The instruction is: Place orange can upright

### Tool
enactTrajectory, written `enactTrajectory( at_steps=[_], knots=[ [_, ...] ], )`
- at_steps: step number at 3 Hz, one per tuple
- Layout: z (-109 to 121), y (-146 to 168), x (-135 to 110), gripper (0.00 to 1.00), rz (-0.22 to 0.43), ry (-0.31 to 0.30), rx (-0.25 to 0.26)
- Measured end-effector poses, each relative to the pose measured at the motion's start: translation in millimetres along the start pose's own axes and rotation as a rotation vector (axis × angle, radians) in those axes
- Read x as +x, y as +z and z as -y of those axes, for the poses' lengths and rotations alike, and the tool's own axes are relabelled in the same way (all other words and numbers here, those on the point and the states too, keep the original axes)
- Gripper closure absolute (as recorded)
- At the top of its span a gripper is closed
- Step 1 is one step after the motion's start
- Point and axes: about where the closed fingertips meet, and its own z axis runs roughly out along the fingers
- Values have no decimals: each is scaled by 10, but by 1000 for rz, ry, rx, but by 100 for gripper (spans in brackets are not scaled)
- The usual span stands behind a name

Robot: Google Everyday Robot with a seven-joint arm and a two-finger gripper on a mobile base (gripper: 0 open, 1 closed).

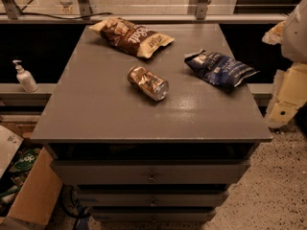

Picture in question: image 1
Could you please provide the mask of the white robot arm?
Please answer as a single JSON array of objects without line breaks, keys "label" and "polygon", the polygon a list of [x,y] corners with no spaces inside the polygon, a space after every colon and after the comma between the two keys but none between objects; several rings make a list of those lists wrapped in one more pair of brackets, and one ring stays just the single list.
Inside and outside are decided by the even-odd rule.
[{"label": "white robot arm", "polygon": [[262,41],[279,44],[282,57],[291,63],[286,70],[276,71],[265,114],[269,128],[280,128],[307,103],[307,0],[301,0],[285,20],[264,34]]}]

